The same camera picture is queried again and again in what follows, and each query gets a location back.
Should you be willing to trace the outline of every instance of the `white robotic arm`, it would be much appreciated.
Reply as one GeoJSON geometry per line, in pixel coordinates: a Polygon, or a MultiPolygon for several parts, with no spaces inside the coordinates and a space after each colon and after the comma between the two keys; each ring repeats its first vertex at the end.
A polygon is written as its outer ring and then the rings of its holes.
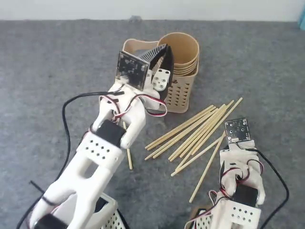
{"type": "Polygon", "coordinates": [[[103,191],[123,160],[125,153],[121,148],[129,148],[145,126],[145,112],[154,116],[164,116],[167,112],[163,99],[173,75],[173,55],[166,45],[154,53],[161,52],[165,53],[163,59],[169,65],[161,64],[154,76],[153,66],[150,66],[151,62],[156,62],[154,58],[149,63],[145,55],[146,61],[120,53],[116,82],[110,89],[120,93],[100,97],[97,119],[62,175],[49,186],[33,209],[30,229],[100,229],[109,216],[115,214],[116,201],[103,191]],[[153,77],[164,79],[163,90],[152,83],[153,77]],[[160,105],[164,107],[161,113],[148,111],[159,110],[160,105]],[[128,128],[120,127],[119,121],[124,121],[128,128]],[[97,168],[90,178],[85,178],[84,173],[91,164],[96,164],[97,168]],[[96,211],[100,197],[107,204],[96,211]]]}
{"type": "Polygon", "coordinates": [[[228,149],[220,151],[220,191],[211,209],[202,210],[190,222],[192,228],[256,229],[265,191],[264,170],[250,139],[247,119],[225,122],[228,149]]]}

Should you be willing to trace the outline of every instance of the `bamboo chopstick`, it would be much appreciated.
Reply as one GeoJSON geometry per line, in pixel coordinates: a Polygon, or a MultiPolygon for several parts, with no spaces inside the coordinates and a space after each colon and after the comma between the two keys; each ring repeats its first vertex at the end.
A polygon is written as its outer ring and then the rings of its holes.
{"type": "MultiPolygon", "coordinates": [[[[223,108],[219,111],[217,117],[209,124],[208,129],[207,129],[206,132],[201,136],[201,139],[204,139],[204,138],[210,133],[211,129],[217,124],[217,122],[218,122],[218,121],[221,119],[221,117],[224,115],[226,109],[227,109],[227,106],[223,107],[223,108]]],[[[180,162],[180,164],[177,166],[176,169],[180,168],[180,167],[187,161],[187,159],[192,155],[192,152],[193,152],[192,150],[189,151],[189,153],[184,157],[184,159],[180,162]]]]}
{"type": "MultiPolygon", "coordinates": [[[[123,122],[123,127],[124,127],[125,130],[127,130],[125,122],[123,122]]],[[[131,153],[130,153],[130,149],[128,148],[126,150],[127,150],[129,169],[132,170],[132,156],[131,156],[131,153]]]]}
{"type": "Polygon", "coordinates": [[[201,155],[203,155],[204,153],[206,153],[209,149],[211,149],[214,145],[216,145],[218,143],[218,141],[221,139],[218,138],[216,139],[213,143],[211,143],[207,148],[205,148],[203,151],[201,151],[200,153],[196,154],[192,159],[190,159],[188,162],[186,162],[183,166],[179,167],[178,169],[176,169],[171,176],[175,176],[176,174],[178,174],[179,172],[181,172],[182,170],[184,170],[186,167],[188,167],[191,163],[193,163],[196,159],[198,159],[201,155]]]}
{"type": "Polygon", "coordinates": [[[192,150],[192,155],[194,155],[198,149],[206,142],[206,140],[215,132],[215,130],[224,122],[224,120],[232,113],[232,111],[240,104],[243,100],[241,97],[237,102],[232,106],[232,108],[223,116],[223,118],[216,124],[216,126],[210,131],[210,133],[200,142],[200,144],[192,150]]]}
{"type": "Polygon", "coordinates": [[[202,124],[202,128],[199,127],[197,129],[197,133],[194,132],[184,143],[181,144],[180,147],[178,147],[175,152],[172,153],[172,155],[169,157],[169,160],[172,162],[173,160],[175,160],[179,155],[184,156],[185,153],[188,152],[185,151],[185,148],[190,148],[192,147],[192,145],[194,144],[194,140],[198,140],[198,136],[202,135],[203,133],[205,133],[210,126],[210,123],[213,122],[213,120],[218,116],[220,110],[223,110],[223,108],[225,107],[225,104],[223,104],[219,109],[216,109],[215,113],[205,122],[202,124]]]}
{"type": "Polygon", "coordinates": [[[195,139],[192,143],[190,143],[188,146],[185,147],[184,151],[180,154],[180,157],[184,157],[184,155],[193,147],[193,145],[196,145],[200,142],[200,140],[204,139],[208,133],[211,131],[211,129],[213,128],[213,126],[216,125],[216,123],[221,119],[221,117],[224,115],[225,111],[227,110],[228,106],[230,106],[230,104],[225,105],[223,104],[218,112],[215,114],[215,116],[213,117],[213,119],[210,120],[210,122],[208,123],[208,126],[206,127],[206,129],[204,131],[202,131],[195,139]]]}
{"type": "Polygon", "coordinates": [[[211,166],[211,164],[212,164],[212,162],[214,160],[214,157],[215,157],[217,151],[219,150],[219,147],[220,147],[220,145],[221,145],[221,143],[223,141],[224,136],[225,136],[225,131],[221,135],[221,139],[218,141],[217,146],[215,147],[215,150],[214,150],[214,152],[213,152],[213,154],[212,154],[208,164],[206,165],[206,168],[203,171],[203,174],[201,175],[201,177],[199,179],[199,182],[198,182],[198,184],[197,184],[197,186],[196,186],[196,188],[195,188],[195,190],[194,190],[194,192],[193,192],[193,194],[192,194],[192,196],[191,196],[191,198],[189,200],[190,203],[192,203],[192,201],[194,200],[194,198],[195,198],[195,196],[196,196],[196,194],[197,194],[197,192],[198,192],[198,190],[199,190],[199,188],[200,188],[200,186],[201,186],[201,184],[203,182],[203,179],[204,179],[205,175],[207,174],[207,172],[208,172],[208,170],[209,170],[209,168],[210,168],[210,166],[211,166]]]}
{"type": "Polygon", "coordinates": [[[172,137],[173,135],[175,135],[176,133],[180,132],[181,130],[183,130],[184,128],[186,128],[187,126],[189,126],[190,124],[194,123],[195,121],[199,120],[200,118],[202,118],[203,116],[205,116],[208,112],[214,110],[216,107],[211,105],[207,108],[205,108],[204,110],[202,110],[201,112],[199,112],[198,114],[196,114],[194,117],[188,119],[187,121],[185,121],[184,123],[180,124],[179,126],[177,126],[176,128],[174,128],[173,130],[171,130],[170,132],[164,134],[163,136],[157,138],[156,140],[154,140],[153,142],[151,142],[150,144],[148,144],[145,149],[147,150],[151,150],[152,148],[156,147],[157,145],[161,144],[162,142],[166,141],[168,138],[172,137]]]}
{"type": "Polygon", "coordinates": [[[163,145],[162,147],[160,147],[159,149],[157,149],[156,151],[154,151],[153,153],[151,153],[150,155],[148,155],[145,160],[147,160],[148,158],[152,157],[155,159],[158,156],[160,156],[163,152],[165,152],[168,148],[170,148],[171,146],[173,146],[174,144],[176,144],[181,138],[183,138],[185,135],[187,135],[189,132],[191,132],[193,129],[195,129],[198,125],[200,125],[200,123],[204,122],[206,119],[208,119],[212,114],[214,114],[214,111],[211,111],[210,113],[206,114],[204,117],[202,117],[201,119],[199,119],[197,122],[193,123],[191,126],[189,126],[188,128],[186,128],[185,130],[183,130],[179,135],[177,135],[176,137],[174,137],[172,140],[170,140],[169,142],[167,142],[165,145],[163,145]]]}

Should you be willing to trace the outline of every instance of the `carpet floor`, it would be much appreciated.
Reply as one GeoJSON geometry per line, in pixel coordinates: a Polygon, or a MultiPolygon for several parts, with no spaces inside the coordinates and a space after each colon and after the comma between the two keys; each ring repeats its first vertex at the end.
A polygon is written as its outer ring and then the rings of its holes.
{"type": "MultiPolygon", "coordinates": [[[[144,161],[144,147],[210,104],[220,106],[242,96],[229,118],[248,118],[256,146],[291,192],[267,228],[305,227],[305,32],[296,23],[79,20],[0,21],[0,228],[15,228],[39,195],[29,180],[46,189],[62,166],[63,102],[110,88],[126,39],[154,41],[172,31],[191,34],[201,46],[189,110],[148,117],[131,147],[134,170],[125,158],[106,193],[118,201],[132,229],[182,229],[192,208],[209,203],[207,191],[219,188],[219,156],[189,204],[211,152],[170,177],[179,161],[169,163],[167,157],[177,146],[154,161],[144,161]]],[[[67,108],[72,151],[98,110],[92,97],[67,108]]],[[[285,197],[278,178],[263,163],[266,200],[260,223],[285,197]]]]}

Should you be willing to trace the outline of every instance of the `paper cup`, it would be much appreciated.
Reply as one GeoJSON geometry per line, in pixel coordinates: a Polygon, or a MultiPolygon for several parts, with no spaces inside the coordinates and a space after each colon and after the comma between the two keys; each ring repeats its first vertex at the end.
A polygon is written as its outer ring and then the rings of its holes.
{"type": "Polygon", "coordinates": [[[161,44],[168,44],[172,48],[175,68],[188,67],[199,57],[199,44],[189,34],[183,32],[169,33],[159,40],[158,45],[161,44]]]}

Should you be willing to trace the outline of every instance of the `screw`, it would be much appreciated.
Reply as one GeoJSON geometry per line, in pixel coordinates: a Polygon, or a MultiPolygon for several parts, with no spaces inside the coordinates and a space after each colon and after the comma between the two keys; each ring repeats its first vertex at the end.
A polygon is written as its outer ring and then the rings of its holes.
{"type": "Polygon", "coordinates": [[[142,67],[141,67],[141,71],[142,71],[142,72],[144,72],[144,71],[145,71],[145,69],[146,69],[146,67],[147,67],[147,65],[142,65],[142,67]]]}

